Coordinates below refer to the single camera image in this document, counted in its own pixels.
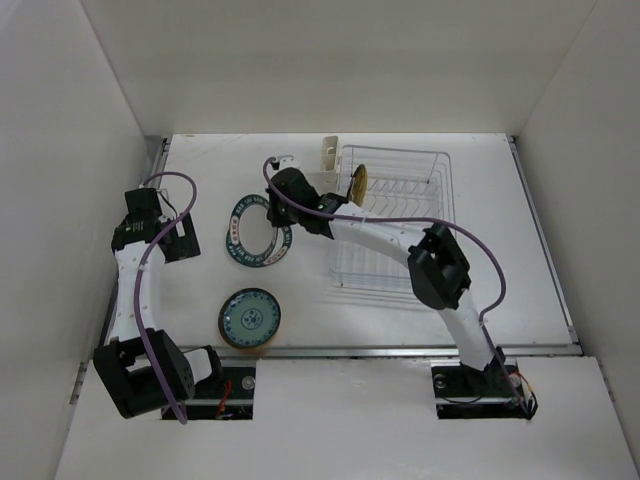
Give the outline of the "yellow brown patterned plate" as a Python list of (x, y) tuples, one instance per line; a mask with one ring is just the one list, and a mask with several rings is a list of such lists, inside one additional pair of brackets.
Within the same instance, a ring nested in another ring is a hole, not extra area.
[(350, 202), (361, 207), (368, 186), (368, 171), (364, 164), (359, 164), (351, 175), (349, 187), (347, 190), (347, 198)]

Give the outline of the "white plate green lettered rim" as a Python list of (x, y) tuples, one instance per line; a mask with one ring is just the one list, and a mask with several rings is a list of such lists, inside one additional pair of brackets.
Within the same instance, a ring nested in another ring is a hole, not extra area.
[(242, 197), (233, 207), (227, 233), (234, 242), (240, 240), (246, 250), (258, 254), (267, 249), (274, 230), (266, 218), (269, 201), (261, 195)]

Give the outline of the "dark green blue patterned plate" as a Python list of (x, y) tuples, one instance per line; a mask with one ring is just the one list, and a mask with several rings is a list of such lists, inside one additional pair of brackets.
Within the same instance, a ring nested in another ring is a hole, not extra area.
[(222, 339), (233, 348), (260, 349), (275, 336), (281, 318), (281, 307), (271, 293), (246, 288), (225, 301), (218, 315), (218, 329)]

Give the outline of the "orange plate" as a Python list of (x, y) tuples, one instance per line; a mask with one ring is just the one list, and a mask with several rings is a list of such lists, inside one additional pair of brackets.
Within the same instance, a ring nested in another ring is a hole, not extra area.
[(271, 341), (264, 342), (257, 346), (238, 347), (236, 345), (225, 345), (218, 347), (223, 356), (260, 356), (269, 351)]

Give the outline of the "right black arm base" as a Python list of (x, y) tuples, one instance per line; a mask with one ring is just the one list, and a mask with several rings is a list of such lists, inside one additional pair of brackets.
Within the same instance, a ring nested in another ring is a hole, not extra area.
[(525, 419), (539, 408), (531, 385), (516, 364), (480, 372), (464, 365), (431, 368), (436, 414), (441, 420)]

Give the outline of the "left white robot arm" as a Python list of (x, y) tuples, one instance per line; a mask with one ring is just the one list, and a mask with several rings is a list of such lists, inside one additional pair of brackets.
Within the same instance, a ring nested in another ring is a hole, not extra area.
[(93, 363), (122, 417), (170, 408), (184, 421), (183, 404), (217, 394), (224, 373), (212, 347), (183, 352), (156, 324), (162, 267), (201, 254), (191, 215), (166, 216), (160, 198), (154, 188), (125, 193), (127, 215), (111, 242), (118, 267), (114, 321)]

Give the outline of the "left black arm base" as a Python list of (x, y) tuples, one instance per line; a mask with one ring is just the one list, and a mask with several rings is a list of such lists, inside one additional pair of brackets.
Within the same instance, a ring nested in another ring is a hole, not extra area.
[(202, 381), (196, 385), (195, 396), (185, 402), (187, 419), (252, 420), (255, 387), (255, 365), (224, 366), (222, 380)]

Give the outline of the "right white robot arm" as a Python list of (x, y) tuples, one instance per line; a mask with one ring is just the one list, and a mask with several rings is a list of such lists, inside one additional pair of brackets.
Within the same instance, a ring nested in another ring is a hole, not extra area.
[(436, 311), (459, 352), (465, 386), (487, 393), (500, 379), (495, 348), (471, 293), (470, 264), (454, 230), (471, 239), (461, 227), (433, 220), (420, 229), (408, 220), (382, 218), (334, 193), (321, 195), (296, 167), (263, 165), (269, 207), (275, 227), (301, 226), (307, 233), (365, 247), (406, 268), (419, 302)]

